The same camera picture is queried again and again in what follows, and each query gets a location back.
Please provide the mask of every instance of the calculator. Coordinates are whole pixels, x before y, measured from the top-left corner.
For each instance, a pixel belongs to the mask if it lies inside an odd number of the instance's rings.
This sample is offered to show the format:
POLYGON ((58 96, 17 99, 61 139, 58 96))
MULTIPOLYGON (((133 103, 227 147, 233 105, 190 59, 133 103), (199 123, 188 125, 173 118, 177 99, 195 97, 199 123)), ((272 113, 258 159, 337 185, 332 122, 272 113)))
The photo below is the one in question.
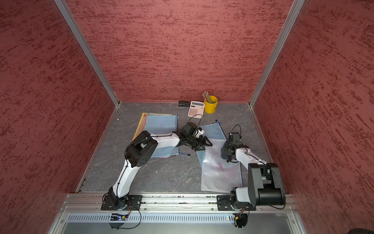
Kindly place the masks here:
POLYGON ((188 116, 193 117, 194 115, 196 115, 194 118, 201 119, 204 114, 204 107, 205 107, 204 102, 191 101, 190 110, 188 111, 188 116))

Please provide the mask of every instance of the black cable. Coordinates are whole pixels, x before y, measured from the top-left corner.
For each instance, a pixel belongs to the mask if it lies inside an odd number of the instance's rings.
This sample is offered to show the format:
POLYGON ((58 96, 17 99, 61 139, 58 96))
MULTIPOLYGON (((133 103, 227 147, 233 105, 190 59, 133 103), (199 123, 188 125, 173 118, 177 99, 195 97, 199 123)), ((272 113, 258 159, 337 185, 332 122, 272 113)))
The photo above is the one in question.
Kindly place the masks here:
POLYGON ((244 209, 245 207, 243 207, 242 211, 240 211, 239 213, 235 214, 234 216, 238 216, 239 218, 242 217, 242 213, 244 212, 244 209))
POLYGON ((156 135, 156 138, 159 138, 159 137, 170 137, 173 133, 169 134, 169 135, 166 135, 166 136, 159 136, 159 135, 156 135))
POLYGON ((109 194, 109 192, 106 192, 103 196, 102 196, 102 202, 104 202, 104 197, 106 196, 106 195, 108 195, 109 194))
POLYGON ((196 115, 201 115, 201 118, 200 118, 200 121, 199 121, 199 124, 197 125, 197 126, 200 126, 200 122, 201 122, 201 119, 203 118, 203 115, 202 114, 196 114, 196 115))
POLYGON ((228 198, 230 198, 230 195, 228 195, 227 197, 223 197, 223 198, 219 199, 219 200, 217 201, 217 204, 218 204, 219 202, 225 200, 225 199, 228 199, 228 198))
POLYGON ((117 196, 117 197, 118 197, 118 185, 119 185, 119 182, 121 181, 122 176, 123 176, 123 174, 125 173, 125 171, 126 171, 128 165, 129 165, 129 161, 126 160, 126 162, 127 162, 126 167, 125 167, 125 169, 123 170, 122 175, 121 175, 121 177, 119 178, 119 181, 118 181, 118 183, 117 183, 117 190, 116 190, 116 196, 117 196))
POLYGON ((242 127, 240 127, 239 124, 235 125, 235 126, 233 127, 233 129, 231 129, 230 133, 232 133, 232 131, 234 130, 234 128, 235 128, 236 126, 239 126, 239 128, 240 128, 240 138, 242 138, 242 127))
MULTIPOLYGON (((142 143, 142 142, 144 142, 144 141, 146 141, 146 140, 147 140, 147 138, 141 140, 139 143, 142 143)), ((135 141, 135 139, 132 140, 132 141, 130 142, 130 144, 129 144, 129 145, 126 147, 126 149, 125 149, 125 153, 123 154, 123 155, 125 156, 125 161, 127 162, 127 164, 126 164, 125 169, 123 170, 123 173, 122 173, 122 175, 121 175, 121 178, 119 179, 119 181, 118 181, 118 183, 117 183, 117 189, 116 189, 116 196, 117 196, 117 197, 118 197, 118 185, 120 184, 119 182, 121 181, 122 176, 123 176, 123 174, 125 173, 126 168, 127 168, 128 165, 129 165, 129 161, 127 161, 127 159, 126 159, 126 153, 127 153, 127 150, 129 149, 130 145, 131 145, 134 141, 135 141)))
POLYGON ((127 211, 128 211, 128 215, 130 215, 130 213, 131 213, 131 202, 130 201, 128 201, 129 202, 129 204, 127 204, 127 211))
POLYGON ((136 228, 137 226, 139 226, 139 224, 140 224, 140 222, 141 222, 141 213, 140 213, 140 210, 139 210, 138 208, 136 208, 135 206, 131 205, 131 204, 130 204, 130 206, 131 206, 131 207, 134 207, 134 208, 139 212, 139 215, 140 215, 139 223, 138 223, 135 227, 132 227, 132 228, 117 228, 117 227, 113 227, 113 226, 111 225, 111 223, 109 223, 109 225, 111 226, 112 229, 113 229, 113 228, 116 228, 117 230, 118 230, 118 229, 133 229, 133 228, 136 228))
MULTIPOLYGON (((245 152, 245 154, 246 155, 249 155, 249 156, 252 156, 252 157, 254 157, 255 159, 257 159, 259 162, 261 162, 261 160, 259 159, 259 158, 257 158, 257 157, 255 157, 254 155, 251 155, 251 154, 247 154, 247 152, 245 152)), ((279 186, 281 187, 280 189, 281 189, 281 191, 280 191, 280 195, 281 195, 281 199, 282 199, 282 201, 283 201, 283 193, 285 193, 284 192, 284 189, 283 189, 283 187, 282 187, 282 185, 281 185, 281 183, 280 183, 280 181, 279 181, 279 179, 278 179, 278 177, 277 177, 277 175, 273 172, 273 170, 267 165, 267 164, 265 164, 265 163, 263 163, 263 162, 261 162, 262 164, 264 164, 267 168, 269 168, 269 170, 273 173, 273 175, 275 176, 275 178, 277 179, 277 181, 278 181, 278 184, 279 184, 279 186)), ((286 207, 286 202, 284 202, 284 205, 283 205, 283 207, 282 208, 278 208, 278 207, 275 207, 275 206, 271 206, 271 207, 273 207, 273 208, 275 208, 275 209, 278 209, 278 210, 283 210, 285 207, 286 207)))

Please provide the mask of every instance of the pencil cup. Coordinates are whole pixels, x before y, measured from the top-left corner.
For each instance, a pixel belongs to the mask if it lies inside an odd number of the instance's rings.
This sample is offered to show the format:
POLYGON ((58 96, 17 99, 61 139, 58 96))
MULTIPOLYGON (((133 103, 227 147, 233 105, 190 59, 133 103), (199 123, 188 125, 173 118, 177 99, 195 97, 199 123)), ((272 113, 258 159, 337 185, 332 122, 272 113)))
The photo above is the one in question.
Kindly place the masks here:
POLYGON ((218 99, 215 96, 209 95, 212 103, 206 102, 205 103, 205 112, 208 114, 213 114, 215 112, 215 107, 218 105, 218 99))

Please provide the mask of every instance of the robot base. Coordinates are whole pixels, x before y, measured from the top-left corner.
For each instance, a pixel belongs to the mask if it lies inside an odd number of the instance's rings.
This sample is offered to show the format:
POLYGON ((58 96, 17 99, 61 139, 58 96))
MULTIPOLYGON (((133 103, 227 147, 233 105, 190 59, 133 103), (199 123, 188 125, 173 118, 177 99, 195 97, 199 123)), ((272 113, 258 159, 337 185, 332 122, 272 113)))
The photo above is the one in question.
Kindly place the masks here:
MULTIPOLYGON (((135 210, 139 210, 142 197, 142 195, 128 195, 127 198, 125 198, 126 200, 123 201, 123 203, 125 203, 125 206, 119 210, 128 210, 128 201, 130 201, 131 203, 131 209, 135 207, 135 210)), ((101 205, 101 210, 117 210, 109 196, 105 196, 104 202, 101 205)))
POLYGON ((217 207, 218 210, 238 210, 240 211, 245 208, 246 211, 255 211, 256 207, 253 207, 251 203, 247 202, 234 202, 234 207, 233 208, 231 200, 230 200, 230 195, 218 195, 217 196, 217 207))

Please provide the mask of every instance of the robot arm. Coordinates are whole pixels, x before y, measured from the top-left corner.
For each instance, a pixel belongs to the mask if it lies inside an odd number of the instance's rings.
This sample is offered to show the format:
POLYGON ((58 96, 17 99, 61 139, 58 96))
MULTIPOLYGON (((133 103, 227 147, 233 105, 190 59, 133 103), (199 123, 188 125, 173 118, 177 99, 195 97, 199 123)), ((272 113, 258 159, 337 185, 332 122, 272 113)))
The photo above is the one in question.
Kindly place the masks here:
POLYGON ((191 146, 195 151, 203 151, 206 146, 212 146, 207 137, 203 137, 204 130, 192 122, 188 122, 181 131, 168 135, 154 135, 142 131, 125 150, 125 165, 116 183, 109 189, 105 197, 102 210, 121 210, 126 206, 130 185, 139 169, 151 158, 156 149, 168 146, 191 146))
POLYGON ((286 196, 277 164, 259 159, 242 144, 239 133, 230 133, 221 149, 221 157, 227 162, 237 160, 248 169, 248 187, 233 188, 231 192, 233 209, 240 210, 248 203, 253 208, 285 204, 286 196))

